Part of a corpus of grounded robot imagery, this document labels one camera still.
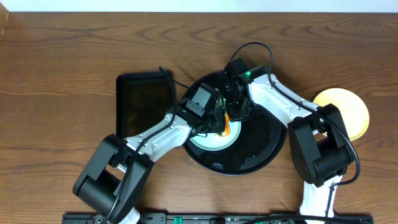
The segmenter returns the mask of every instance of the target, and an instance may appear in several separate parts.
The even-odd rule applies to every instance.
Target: black cable
[[[272,65],[274,64],[274,54],[272,53],[272,50],[268,47],[268,45],[263,44],[263,43],[261,43],[261,42],[253,41],[253,42],[249,42],[249,43],[246,43],[246,44],[240,46],[240,48],[238,48],[238,49],[235,51],[235,53],[232,54],[232,57],[230,58],[230,60],[234,59],[234,58],[235,58],[235,55],[236,55],[242,48],[244,48],[244,47],[247,46],[247,45],[252,45],[252,44],[261,45],[261,46],[265,47],[265,48],[269,51],[269,54],[271,55],[271,59],[270,59],[270,62],[269,62],[268,71],[271,72],[271,70],[272,70]]]
[[[197,134],[197,136],[202,137],[202,138],[207,138],[207,133],[205,133],[205,136],[200,136],[199,134]]]
[[[280,89],[278,88],[278,86],[275,84],[275,82],[273,82],[273,81],[271,80],[271,69],[272,69],[272,64],[274,63],[274,54],[272,53],[272,50],[271,50],[270,47],[268,47],[268,45],[263,44],[263,43],[260,43],[260,42],[249,42],[249,43],[246,43],[246,44],[242,45],[240,48],[238,48],[238,49],[235,51],[235,53],[232,55],[232,57],[231,57],[230,60],[232,60],[232,59],[235,57],[235,55],[236,55],[243,47],[245,47],[245,46],[247,46],[247,45],[251,45],[251,44],[258,44],[258,45],[261,45],[261,46],[265,47],[265,48],[268,50],[268,52],[269,52],[269,54],[270,54],[270,56],[271,56],[271,61],[270,61],[269,69],[268,69],[268,73],[267,73],[267,75],[268,75],[268,80],[269,80],[269,83],[271,84],[271,87],[275,88],[282,96],[286,97],[286,98],[289,99],[291,102],[293,102],[293,103],[295,103],[296,105],[298,105],[300,108],[303,108],[303,109],[305,109],[305,110],[311,112],[312,114],[314,114],[314,115],[317,116],[318,118],[322,119],[325,123],[329,124],[332,128],[334,128],[335,130],[337,130],[337,133],[347,142],[349,148],[352,150],[352,152],[353,152],[353,154],[354,154],[354,159],[355,159],[355,164],[356,164],[356,172],[355,172],[354,177],[353,177],[352,179],[350,179],[350,180],[347,180],[347,181],[344,181],[344,182],[333,183],[333,184],[330,185],[330,192],[329,192],[328,204],[327,204],[326,210],[325,210],[325,214],[326,214],[325,216],[327,217],[328,214],[329,214],[329,209],[330,209],[330,204],[331,204],[331,196],[332,196],[332,194],[333,194],[333,191],[335,190],[335,187],[336,187],[336,186],[339,186],[339,185],[346,185],[346,184],[353,183],[356,179],[358,179],[359,174],[361,173],[361,164],[359,163],[358,154],[356,153],[355,148],[354,148],[353,144],[351,143],[351,141],[349,141],[349,139],[347,138],[347,136],[346,136],[345,134],[343,134],[342,130],[335,124],[335,122],[333,122],[332,120],[330,120],[329,118],[327,118],[327,117],[324,116],[323,114],[321,114],[321,113],[319,113],[319,112],[317,112],[317,111],[315,111],[315,110],[313,110],[313,109],[311,109],[311,108],[309,108],[309,107],[303,105],[302,102],[296,101],[296,100],[293,99],[291,96],[289,96],[288,94],[286,94],[285,92],[283,92],[282,90],[280,90]]]
[[[115,201],[112,204],[111,209],[109,210],[108,215],[104,218],[104,220],[101,222],[101,224],[106,224],[108,222],[108,220],[112,217],[112,214],[114,213],[116,207],[119,205],[120,202],[120,197],[122,195],[122,192],[124,190],[124,186],[126,185],[127,182],[127,178],[130,174],[130,172],[132,171],[132,167],[133,167],[133,163],[136,159],[136,156],[139,152],[139,150],[141,149],[141,147],[148,142],[148,140],[152,137],[154,137],[155,135],[159,134],[160,132],[166,130],[167,128],[169,128],[173,122],[174,122],[174,118],[175,118],[175,112],[177,110],[177,97],[175,94],[175,87],[174,87],[174,82],[175,80],[173,79],[173,77],[171,75],[169,75],[169,73],[166,72],[165,68],[160,66],[159,70],[161,72],[163,72],[163,74],[169,79],[169,86],[170,86],[170,90],[172,92],[172,98],[173,98],[173,115],[172,115],[172,119],[170,120],[169,123],[167,123],[163,128],[160,128],[159,130],[155,131],[154,133],[148,135],[148,137],[144,138],[140,144],[137,146],[136,150],[132,153],[131,156],[131,164],[126,164],[127,168],[126,168],[126,173],[124,174],[123,180],[121,182],[120,188],[119,188],[119,192],[116,195]]]
[[[274,220],[297,220],[297,221],[315,220],[315,221],[339,223],[339,224],[365,224],[365,222],[345,220],[342,218],[318,217],[313,215],[274,215],[263,218],[257,218],[255,220],[251,220],[243,224],[256,224],[259,222],[269,222]]]
[[[177,81],[177,80],[174,80],[174,82],[175,82],[176,84],[178,84],[178,85],[180,85],[180,86],[184,87],[184,88],[189,88],[189,86],[186,86],[186,85],[184,85],[184,84],[180,83],[180,82],[179,82],[179,81]]]

